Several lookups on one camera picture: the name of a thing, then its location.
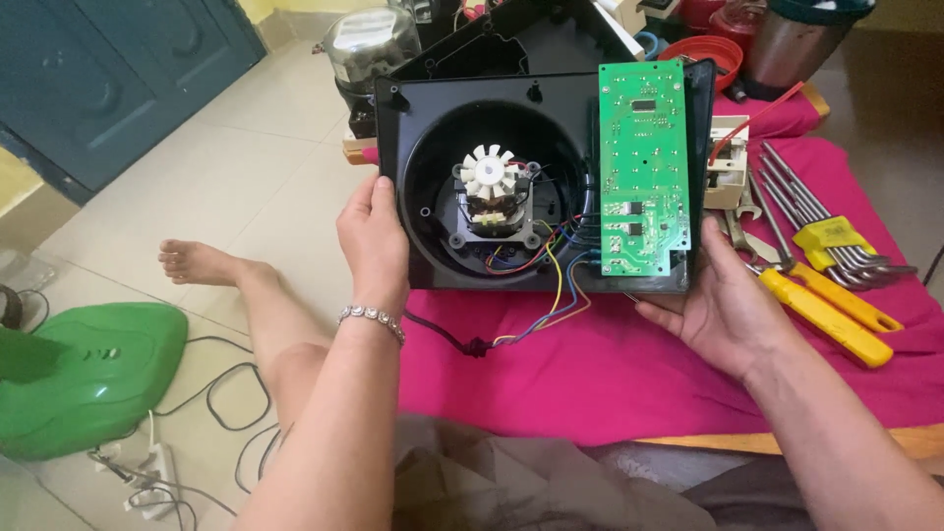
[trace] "green circuit board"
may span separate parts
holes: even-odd
[[[691,249],[682,63],[599,67],[603,275],[667,276]]]

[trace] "power strip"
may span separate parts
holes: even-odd
[[[151,478],[170,483],[177,482],[174,472],[174,460],[168,445],[157,443],[149,448],[147,460],[137,470],[137,475],[129,483],[136,490],[142,490],[130,500],[125,500],[125,511],[140,510],[145,520],[159,520],[174,510],[174,501],[180,499],[180,490]],[[148,490],[148,488],[163,488],[164,490]],[[138,508],[135,505],[147,505]]]

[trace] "wrench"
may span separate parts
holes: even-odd
[[[745,212],[750,212],[750,219],[757,219],[760,214],[763,214],[764,211],[760,207],[754,204],[754,196],[750,192],[750,182],[752,181],[752,175],[750,174],[750,167],[748,167],[748,180],[744,183],[744,191],[741,192],[741,204],[734,209],[734,215],[738,219],[744,215]]]
[[[744,235],[744,229],[741,228],[741,222],[737,219],[737,214],[733,210],[726,210],[724,211],[724,219],[728,223],[728,234],[731,236],[734,250],[748,253],[750,256],[748,264],[753,265],[757,262],[757,251],[748,243],[748,238]]]

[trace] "silver bracelet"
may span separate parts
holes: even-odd
[[[407,342],[407,336],[403,333],[403,329],[400,328],[400,323],[396,322],[396,319],[393,317],[390,317],[390,314],[382,312],[377,308],[366,308],[360,305],[347,306],[341,311],[341,315],[338,317],[338,324],[340,325],[341,321],[348,317],[367,317],[386,326],[387,329],[394,334],[394,337],[396,337],[400,348]]]

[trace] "white cooling fan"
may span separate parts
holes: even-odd
[[[470,196],[489,200],[508,196],[514,192],[514,183],[518,177],[518,167],[508,162],[514,156],[511,151],[505,151],[501,157],[498,152],[501,146],[491,145],[488,154],[485,146],[475,148],[472,155],[465,155],[463,168],[459,178],[465,183],[465,191]]]

